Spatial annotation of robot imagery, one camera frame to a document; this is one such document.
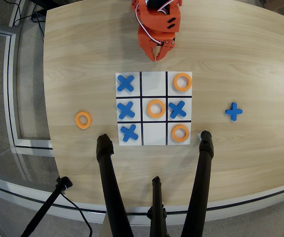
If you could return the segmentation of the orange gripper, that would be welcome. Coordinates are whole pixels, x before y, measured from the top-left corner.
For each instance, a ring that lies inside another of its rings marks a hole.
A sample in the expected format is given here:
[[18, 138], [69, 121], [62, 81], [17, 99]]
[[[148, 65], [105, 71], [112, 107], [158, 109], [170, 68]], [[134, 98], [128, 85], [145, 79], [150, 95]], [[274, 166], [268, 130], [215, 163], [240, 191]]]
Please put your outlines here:
[[[139, 45], [152, 61], [162, 60], [175, 47], [180, 21], [179, 7], [138, 7]], [[155, 59], [157, 46], [160, 49]]]

